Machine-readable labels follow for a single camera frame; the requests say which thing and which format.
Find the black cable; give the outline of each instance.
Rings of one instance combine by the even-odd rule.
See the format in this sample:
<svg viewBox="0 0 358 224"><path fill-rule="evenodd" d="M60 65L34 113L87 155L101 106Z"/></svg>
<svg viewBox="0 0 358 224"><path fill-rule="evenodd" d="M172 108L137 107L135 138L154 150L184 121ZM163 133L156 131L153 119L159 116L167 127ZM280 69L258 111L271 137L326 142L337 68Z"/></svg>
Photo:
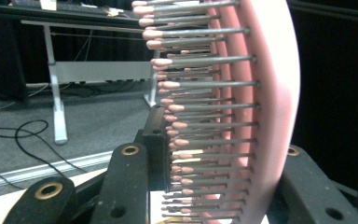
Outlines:
<svg viewBox="0 0 358 224"><path fill-rule="evenodd" d="M91 41L91 36L92 36L92 30L89 32L89 36L87 37L86 41L84 42L83 46L81 47L80 51L77 53L77 55L74 58L74 62L77 61L77 58L80 56L80 54L83 52L83 49L86 47L86 45Z"/></svg>
<svg viewBox="0 0 358 224"><path fill-rule="evenodd" d="M55 155L57 155L60 159L62 159L63 161L65 161L67 164L69 164L70 166L76 168L77 170L82 171L83 173L86 173L86 172L87 172L87 171L85 171L84 169L82 169L82 168L80 168L80 167L78 167L78 166L72 164L72 163L69 162L68 160L66 160L66 159L65 159L62 155L60 155L48 142L46 142L45 139L43 139L42 137L40 137L40 136L37 135L36 133L32 133L32 132L29 132L29 131L27 131L27 130L22 129L22 127L24 127L24 126L26 126L26 125L28 125L28 124L30 124L30 123L34 123L34 122L43 122L43 123L46 124L46 128L48 127L48 122L45 121L45 120L43 120L43 119L36 119L36 120L31 120L31 121L28 121L28 122L23 123L23 124L16 130L15 138L14 138L14 139L16 140L17 146L19 146L19 148L20 148L23 152L25 152L27 155L29 155L28 152L25 151L25 149L22 147L22 145L21 145L20 142L19 142L19 139L21 138L21 137L18 136L19 131L27 132L27 133L29 133L29 134L31 134L31 135L33 135L33 136L39 138L43 143L45 143L46 146L48 146L48 148L50 148L50 150L51 150ZM45 161L45 164L47 164L48 166L51 165L48 161Z"/></svg>
<svg viewBox="0 0 358 224"><path fill-rule="evenodd" d="M19 187L13 183L11 183L10 181L8 181L6 178L4 178L2 175L0 175L0 178L3 179L5 182L7 182L11 187L15 188L15 189L24 189L22 187Z"/></svg>
<svg viewBox="0 0 358 224"><path fill-rule="evenodd" d="M84 56L84 61L86 62L88 57L89 57L89 53L90 53L90 45L91 45L91 37L92 37L92 32L93 30L89 31L89 43L87 45L87 51L86 51L86 55Z"/></svg>
<svg viewBox="0 0 358 224"><path fill-rule="evenodd" d="M121 86L119 86L118 88L116 88L116 89L113 90L113 91L104 91L104 90L101 90L101 89L100 89L100 92L103 92L103 94L101 94L101 95L106 95L106 94L115 93L115 92L129 91L129 90L132 89L132 88L135 86L135 84L136 84L136 82L133 81L133 82L131 83L131 85L130 85L127 89L122 90L122 88L125 87L128 83L129 83L129 81L124 82Z"/></svg>
<svg viewBox="0 0 358 224"><path fill-rule="evenodd" d="M81 94L77 94L77 93L72 93L72 92L68 92L70 90L73 90L73 89L86 89L86 90L90 90L91 91L91 94L88 94L86 96L84 95L81 95ZM70 88L64 90L64 91L61 91L61 94L62 95L71 95L71 96L77 96L77 97L81 97L81 98L90 98L90 97L93 97L93 96L98 96L100 94L100 91L98 90L98 88L95 88L95 87L91 87L91 86L86 86L86 85L79 85L79 84L74 84L72 85Z"/></svg>
<svg viewBox="0 0 358 224"><path fill-rule="evenodd" d="M37 161L42 161L43 163L47 164L49 167L51 167L53 170L55 170L59 175L61 175L62 177L66 177L63 173L61 173L61 171L59 171L55 166L53 166L50 162L48 161L45 161L43 160L42 158L40 157L37 157L36 155L28 152L27 150L25 150L25 148L21 145L20 141L19 141L19 132L20 131L24 131L22 130L21 128L30 124L31 122L34 122L34 121L28 121L28 122L25 122L23 123L18 129L16 129L16 132L14 134L14 140L16 140L16 143L17 143L17 146L21 149L21 151L25 154L27 154L29 157L32 157L34 159L36 159Z"/></svg>
<svg viewBox="0 0 358 224"><path fill-rule="evenodd" d="M42 122L45 124L45 127L42 128L42 130L33 133L30 132L28 130L23 129L24 126L30 124L30 123L34 123L34 122ZM25 148L21 145L19 139L21 138L25 138L25 137L30 137L30 136L35 136L37 138L39 138L39 140L41 140L43 143L45 143L46 146L48 146L50 148L50 150L56 154L59 158L61 158L63 161L65 161L67 164L71 165L72 167L76 168L77 170L82 171L83 173L86 173L87 171L85 171L84 169L72 164L71 162L69 162L68 160L66 160L63 156L61 156L48 142L46 142L42 137L40 137L38 134L42 133L43 131L45 131L48 128L48 122L42 119L38 119L38 120L31 120L28 121L24 124L22 124L19 128L15 129L15 128L0 128L0 130L10 130L10 131L16 131L14 136L8 136L8 135L2 135L0 134L1 138L14 138L16 140L17 146L21 149L21 151L23 151L26 155L38 160L38 161L42 161L43 163L47 164L49 167L51 167L52 169L54 169L58 174L63 175L63 173L61 173L57 168L55 168L51 163L49 163L48 161L45 161L41 158L36 157L35 155L31 154L30 152L26 151ZM20 132L25 132L28 133L26 135L19 135Z"/></svg>

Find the black curtain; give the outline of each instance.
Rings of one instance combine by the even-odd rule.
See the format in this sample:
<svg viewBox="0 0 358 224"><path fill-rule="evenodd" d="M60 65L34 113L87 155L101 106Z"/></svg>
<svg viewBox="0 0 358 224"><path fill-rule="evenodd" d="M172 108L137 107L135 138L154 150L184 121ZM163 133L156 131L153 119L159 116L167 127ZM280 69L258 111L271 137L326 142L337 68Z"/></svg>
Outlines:
<svg viewBox="0 0 358 224"><path fill-rule="evenodd" d="M358 20L292 9L301 62L293 143L358 189Z"/></svg>
<svg viewBox="0 0 358 224"><path fill-rule="evenodd" d="M0 19L0 95L27 101L27 90L14 21Z"/></svg>
<svg viewBox="0 0 358 224"><path fill-rule="evenodd" d="M131 10L127 0L86 0L85 4ZM153 52L140 34L51 27L56 61L149 61ZM48 66L43 27L16 23L21 61L27 83L48 82Z"/></svg>

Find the gray carpet floor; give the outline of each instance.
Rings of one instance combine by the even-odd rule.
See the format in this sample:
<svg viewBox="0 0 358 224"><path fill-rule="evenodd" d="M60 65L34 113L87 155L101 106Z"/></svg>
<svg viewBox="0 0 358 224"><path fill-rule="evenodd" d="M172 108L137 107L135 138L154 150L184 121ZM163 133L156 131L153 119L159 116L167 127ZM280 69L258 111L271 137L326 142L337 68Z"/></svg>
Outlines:
<svg viewBox="0 0 358 224"><path fill-rule="evenodd" d="M148 81L130 83L75 84L62 90L62 100L66 117L68 143L54 144L52 95L45 90L30 97L29 104L16 103L0 109L0 128L17 129L23 123L43 119L48 128L40 135L67 160L82 156L111 151L115 147L132 142L137 131L143 129L149 114L149 106L144 94L150 89ZM0 99L0 106L9 104ZM38 132L44 123L34 122L24 127ZM15 131L0 130L0 134L14 136ZM61 161L40 139L35 136L19 140L29 152L48 162ZM0 138L0 174L43 164L25 153L13 138ZM103 168L105 165L89 167L88 171ZM78 171L66 175L79 175ZM38 179L18 183L28 188ZM9 185L0 187L0 195L17 189Z"/></svg>

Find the keyboard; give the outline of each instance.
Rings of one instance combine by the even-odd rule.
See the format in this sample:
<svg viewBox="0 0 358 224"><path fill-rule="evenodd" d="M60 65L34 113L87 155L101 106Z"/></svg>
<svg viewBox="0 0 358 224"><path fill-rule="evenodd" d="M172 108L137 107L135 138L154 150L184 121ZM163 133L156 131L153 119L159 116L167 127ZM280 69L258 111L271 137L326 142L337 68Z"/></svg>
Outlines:
<svg viewBox="0 0 358 224"><path fill-rule="evenodd" d="M40 2L35 0L11 0L11 3L15 7L33 7L33 8L41 8ZM70 4L57 2L57 10L58 11L69 11L69 12L78 12L78 13L91 13L91 14L99 14L99 15L107 15L101 7L82 7L81 5Z"/></svg>

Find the pink rounded tip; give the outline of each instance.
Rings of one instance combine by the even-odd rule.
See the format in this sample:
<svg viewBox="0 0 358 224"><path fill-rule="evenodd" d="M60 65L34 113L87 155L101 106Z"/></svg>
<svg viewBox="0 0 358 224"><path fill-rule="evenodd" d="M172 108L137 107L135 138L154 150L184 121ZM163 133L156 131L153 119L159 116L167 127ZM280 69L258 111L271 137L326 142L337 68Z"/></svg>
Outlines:
<svg viewBox="0 0 358 224"><path fill-rule="evenodd" d="M146 42L146 45L149 49L159 49L161 48L161 41L149 40Z"/></svg>
<svg viewBox="0 0 358 224"><path fill-rule="evenodd" d="M170 92L169 90L158 90L159 94L167 94L169 92Z"/></svg>
<svg viewBox="0 0 358 224"><path fill-rule="evenodd" d="M177 149L177 148L178 148L175 143L169 143L168 146L169 146L171 149Z"/></svg>
<svg viewBox="0 0 358 224"><path fill-rule="evenodd" d="M180 181L182 179L182 177L180 176L180 175L174 175L173 177L172 177L172 180L173 181Z"/></svg>
<svg viewBox="0 0 358 224"><path fill-rule="evenodd" d="M147 6L147 2L146 1L133 1L131 5L132 5L132 7L144 7L144 6Z"/></svg>
<svg viewBox="0 0 358 224"><path fill-rule="evenodd" d="M165 120L167 120L168 122L174 122L174 121L177 121L178 118L170 115L170 116L165 117Z"/></svg>
<svg viewBox="0 0 358 224"><path fill-rule="evenodd" d="M180 170L182 169L182 167L177 166L177 165L174 165L173 167L171 167L171 169L172 169L173 171L180 171Z"/></svg>
<svg viewBox="0 0 358 224"><path fill-rule="evenodd" d="M153 70L155 70L155 71L162 71L162 70L167 70L167 69L168 69L168 66L158 67L158 66L153 65Z"/></svg>
<svg viewBox="0 0 358 224"><path fill-rule="evenodd" d="M185 140L185 139L176 139L174 141L174 143L179 147L186 147L186 146L188 146L189 142L187 140Z"/></svg>
<svg viewBox="0 0 358 224"><path fill-rule="evenodd" d="M182 105L169 105L168 109L173 113L185 111L185 107Z"/></svg>
<svg viewBox="0 0 358 224"><path fill-rule="evenodd" d="M161 99L159 102L160 102L162 105L171 105L171 104L173 104L173 100L172 100L172 99L167 99L167 98Z"/></svg>
<svg viewBox="0 0 358 224"><path fill-rule="evenodd" d="M142 37L146 40L152 40L152 39L156 39L156 38L162 38L162 32L161 31L156 31L156 30L145 30L143 33L142 33Z"/></svg>
<svg viewBox="0 0 358 224"><path fill-rule="evenodd" d="M161 45L161 41L156 41L156 40L149 40L149 41L159 42L159 44ZM171 59L156 59L155 61L153 61L153 65L155 66L168 66L171 64L172 64Z"/></svg>
<svg viewBox="0 0 358 224"><path fill-rule="evenodd" d="M142 18L144 18L144 19L154 19L154 15L153 14L147 14L147 15L144 15Z"/></svg>
<svg viewBox="0 0 358 224"><path fill-rule="evenodd" d="M182 204L189 204L192 203L191 200L182 200Z"/></svg>
<svg viewBox="0 0 358 224"><path fill-rule="evenodd" d="M182 189L183 194L192 194L194 191L191 189Z"/></svg>
<svg viewBox="0 0 358 224"><path fill-rule="evenodd" d="M147 26L145 30L157 30L156 26Z"/></svg>
<svg viewBox="0 0 358 224"><path fill-rule="evenodd" d="M141 18L139 20L139 24L143 27L145 26L149 26L149 25L153 25L154 24L154 20L153 19L148 19L148 18Z"/></svg>
<svg viewBox="0 0 358 224"><path fill-rule="evenodd" d="M167 76L165 76L165 75L156 75L156 78L157 78L158 81L161 81L161 80L166 79Z"/></svg>
<svg viewBox="0 0 358 224"><path fill-rule="evenodd" d="M183 173L193 173L194 172L194 169L191 168L191 167L182 167L182 172Z"/></svg>
<svg viewBox="0 0 358 224"><path fill-rule="evenodd" d="M132 12L135 16L142 17L146 14L152 14L154 12L154 7L135 7Z"/></svg>
<svg viewBox="0 0 358 224"><path fill-rule="evenodd" d="M186 124L186 123L183 123L183 122L174 122L174 123L172 124L172 127L173 127L174 129L185 129L185 128L187 128L187 124Z"/></svg>
<svg viewBox="0 0 358 224"><path fill-rule="evenodd" d="M182 179L180 181L183 185L190 185L193 184L193 181L191 179Z"/></svg>
<svg viewBox="0 0 358 224"><path fill-rule="evenodd" d="M191 217L182 217L183 221L192 221L193 219L191 219Z"/></svg>
<svg viewBox="0 0 358 224"><path fill-rule="evenodd" d="M175 89L178 89L180 87L179 82L164 81L164 82L160 82L160 83L162 83L161 88L164 88L164 89L167 89L167 90L175 90Z"/></svg>
<svg viewBox="0 0 358 224"><path fill-rule="evenodd" d="M175 137L177 134L179 134L179 132L177 131L167 131L167 135L169 135L170 137Z"/></svg>
<svg viewBox="0 0 358 224"><path fill-rule="evenodd" d="M183 214L187 214L187 213L191 213L191 210L188 209L188 208L182 208L182 209L180 210L180 212L183 213Z"/></svg>
<svg viewBox="0 0 358 224"><path fill-rule="evenodd" d="M165 49L165 48L161 48L161 49L158 49L159 52L166 52L168 51L168 49Z"/></svg>
<svg viewBox="0 0 358 224"><path fill-rule="evenodd" d="M193 156L191 154L184 153L179 155L179 159L181 160L193 159Z"/></svg>

